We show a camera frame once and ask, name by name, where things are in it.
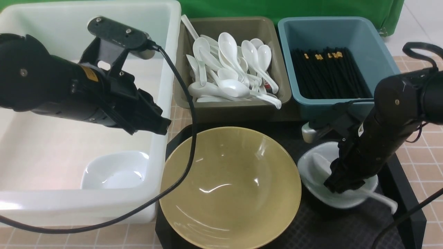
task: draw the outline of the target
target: white bowl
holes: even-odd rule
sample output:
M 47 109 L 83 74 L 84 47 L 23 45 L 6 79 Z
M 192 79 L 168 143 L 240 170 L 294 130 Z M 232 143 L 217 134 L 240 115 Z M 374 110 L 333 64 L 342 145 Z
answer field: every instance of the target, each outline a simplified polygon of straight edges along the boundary
M 306 152 L 297 163 L 303 185 L 317 199 L 334 208 L 349 209 L 362 204 L 368 198 L 361 195 L 331 193 L 325 186 L 323 186 L 323 183 L 319 183 L 319 186 L 312 184 L 318 183 L 317 179 L 321 179 L 321 177 L 318 177 L 318 169 L 312 161 L 313 153 L 321 154 L 325 159 L 332 162 L 338 158 L 338 143 L 326 142 L 320 144 Z M 366 183 L 362 188 L 374 192 L 378 185 L 378 176 L 375 175 L 366 179 L 365 182 Z
M 133 188 L 146 177 L 149 156 L 140 151 L 127 151 L 101 156 L 83 173 L 81 189 Z

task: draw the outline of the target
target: large ceramic bowl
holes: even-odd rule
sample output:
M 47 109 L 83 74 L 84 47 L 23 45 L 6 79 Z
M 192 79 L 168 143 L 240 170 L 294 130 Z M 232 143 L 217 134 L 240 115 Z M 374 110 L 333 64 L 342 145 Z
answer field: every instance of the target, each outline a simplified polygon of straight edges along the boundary
M 162 191 L 182 175 L 190 144 L 166 161 Z M 300 175 L 280 144 L 250 129 L 220 127 L 198 134 L 188 177 L 160 205 L 173 229 L 200 248 L 254 249 L 289 226 L 300 199 Z

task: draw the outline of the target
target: green cloth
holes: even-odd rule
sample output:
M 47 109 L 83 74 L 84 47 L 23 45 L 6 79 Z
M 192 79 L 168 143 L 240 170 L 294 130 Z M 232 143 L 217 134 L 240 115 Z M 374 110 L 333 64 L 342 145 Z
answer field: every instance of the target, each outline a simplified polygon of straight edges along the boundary
M 60 0 L 0 0 L 0 10 L 11 4 Z M 382 36 L 392 35 L 404 0 L 179 0 L 189 18 L 265 16 L 275 24 L 294 16 L 361 16 Z

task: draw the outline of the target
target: white floor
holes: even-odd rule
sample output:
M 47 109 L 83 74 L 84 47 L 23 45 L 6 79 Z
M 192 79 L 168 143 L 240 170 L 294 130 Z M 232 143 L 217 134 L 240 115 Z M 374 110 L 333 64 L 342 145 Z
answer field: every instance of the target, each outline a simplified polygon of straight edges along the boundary
M 406 42 L 443 47 L 443 0 L 405 0 L 395 33 L 385 39 L 392 56 L 404 55 Z

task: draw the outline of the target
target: yellow label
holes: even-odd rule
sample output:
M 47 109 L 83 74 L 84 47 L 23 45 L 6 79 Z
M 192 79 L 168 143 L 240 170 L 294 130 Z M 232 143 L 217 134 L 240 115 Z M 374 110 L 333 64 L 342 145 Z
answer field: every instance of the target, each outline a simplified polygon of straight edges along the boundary
M 83 68 L 83 71 L 86 74 L 86 77 L 88 77 L 88 79 L 98 82 L 98 78 L 97 75 L 94 73 L 94 71 L 92 71 L 92 69 L 86 67 L 86 66 L 81 66 Z

